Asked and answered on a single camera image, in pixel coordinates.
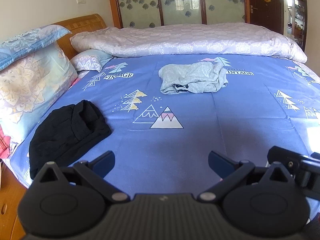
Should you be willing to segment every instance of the wooden nightstand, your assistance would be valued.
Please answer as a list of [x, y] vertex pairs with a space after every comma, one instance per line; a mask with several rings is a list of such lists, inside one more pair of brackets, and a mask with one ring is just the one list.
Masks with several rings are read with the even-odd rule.
[[20, 240], [25, 235], [17, 217], [17, 208], [26, 190], [3, 164], [0, 187], [0, 240]]

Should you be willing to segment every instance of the bed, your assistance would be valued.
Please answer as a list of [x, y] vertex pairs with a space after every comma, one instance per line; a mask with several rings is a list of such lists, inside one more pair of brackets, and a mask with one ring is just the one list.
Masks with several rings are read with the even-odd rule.
[[[69, 58], [77, 54], [69, 42], [71, 35], [106, 27], [98, 15], [58, 24], [72, 31], [58, 41]], [[160, 92], [161, 67], [205, 61], [224, 65], [227, 87], [217, 93]], [[115, 78], [115, 67], [130, 75]], [[320, 152], [320, 78], [288, 59], [187, 53], [115, 58], [102, 72], [90, 71], [81, 78], [39, 123], [52, 110], [83, 99], [101, 110], [113, 132], [81, 159], [91, 161], [112, 150], [116, 164], [105, 180], [131, 197], [136, 193], [198, 195], [220, 180], [208, 165], [212, 150], [258, 166], [266, 165], [274, 145], [303, 155]], [[29, 143], [38, 125], [5, 160], [26, 187], [32, 183]], [[308, 201], [313, 219], [320, 203]]]

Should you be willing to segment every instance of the light switch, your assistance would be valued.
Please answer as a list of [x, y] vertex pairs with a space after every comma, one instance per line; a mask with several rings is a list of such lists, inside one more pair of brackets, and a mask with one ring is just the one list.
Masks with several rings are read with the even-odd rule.
[[77, 0], [77, 3], [86, 3], [86, 0]]

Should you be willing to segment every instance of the folded black clothing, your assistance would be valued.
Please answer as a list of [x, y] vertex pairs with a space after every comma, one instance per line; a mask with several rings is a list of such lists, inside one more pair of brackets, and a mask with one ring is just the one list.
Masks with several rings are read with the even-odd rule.
[[30, 177], [48, 161], [68, 166], [111, 134], [100, 110], [90, 101], [53, 110], [38, 126], [29, 146]]

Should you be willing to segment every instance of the wooden headboard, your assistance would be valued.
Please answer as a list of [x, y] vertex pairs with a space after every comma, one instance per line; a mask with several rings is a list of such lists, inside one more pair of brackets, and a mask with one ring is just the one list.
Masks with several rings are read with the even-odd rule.
[[72, 32], [71, 34], [67, 34], [57, 40], [60, 48], [64, 51], [69, 59], [72, 59], [75, 55], [78, 54], [78, 52], [76, 52], [75, 49], [71, 46], [70, 37], [72, 37], [76, 33], [93, 32], [107, 27], [104, 20], [99, 14], [81, 16], [55, 24], [61, 25]]

